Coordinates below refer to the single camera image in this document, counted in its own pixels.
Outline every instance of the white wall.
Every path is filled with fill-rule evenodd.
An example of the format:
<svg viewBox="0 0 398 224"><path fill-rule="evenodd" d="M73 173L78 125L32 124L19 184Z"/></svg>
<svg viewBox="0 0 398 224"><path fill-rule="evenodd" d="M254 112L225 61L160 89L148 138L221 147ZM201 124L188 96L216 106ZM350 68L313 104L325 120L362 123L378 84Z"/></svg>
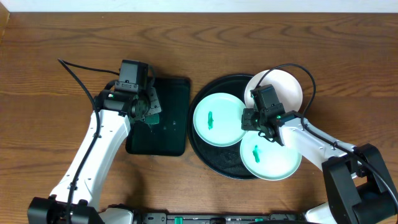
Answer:
<svg viewBox="0 0 398 224"><path fill-rule="evenodd" d="M0 0L10 12L398 12L398 0Z"/></svg>

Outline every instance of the round white plate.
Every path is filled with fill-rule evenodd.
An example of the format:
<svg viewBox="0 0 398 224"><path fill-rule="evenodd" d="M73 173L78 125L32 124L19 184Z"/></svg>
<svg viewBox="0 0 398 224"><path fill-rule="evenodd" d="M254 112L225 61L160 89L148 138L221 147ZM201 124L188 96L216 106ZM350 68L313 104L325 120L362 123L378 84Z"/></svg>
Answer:
<svg viewBox="0 0 398 224"><path fill-rule="evenodd" d="M241 129L244 103L231 94L215 93L199 102L193 112L193 126L208 144L218 147L239 142L246 131Z"/></svg>
<svg viewBox="0 0 398 224"><path fill-rule="evenodd" d="M261 77L268 72L263 72L255 75L246 86L244 90L244 103L247 108L254 107L254 100L251 98L250 90L255 89ZM260 86L272 84L275 88L276 95L279 101L284 105L285 112L292 110L299 111L303 101L303 91L297 79L291 74L282 70L273 70L260 83Z"/></svg>
<svg viewBox="0 0 398 224"><path fill-rule="evenodd" d="M276 142L259 137L257 131L248 131L241 142L244 166L264 180L282 180L292 175L301 163L301 154Z"/></svg>

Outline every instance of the wooden table surface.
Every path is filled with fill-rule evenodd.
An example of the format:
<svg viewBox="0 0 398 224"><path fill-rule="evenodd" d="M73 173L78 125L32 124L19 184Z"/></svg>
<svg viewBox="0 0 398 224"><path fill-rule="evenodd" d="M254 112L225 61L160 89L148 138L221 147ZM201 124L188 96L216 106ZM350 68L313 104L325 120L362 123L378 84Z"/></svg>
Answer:
<svg viewBox="0 0 398 224"><path fill-rule="evenodd" d="M317 81L309 120L332 136L377 146L398 185L396 14L11 13L0 45L0 223L27 223L68 169L91 106L57 58L117 70L128 58L159 76L210 81L282 63ZM111 74L74 69L93 95ZM299 80L306 103L311 82ZM101 208L126 203L170 213L303 212L325 202L322 173L303 159L288 179L233 180L209 169L187 141L180 157L116 154Z"/></svg>

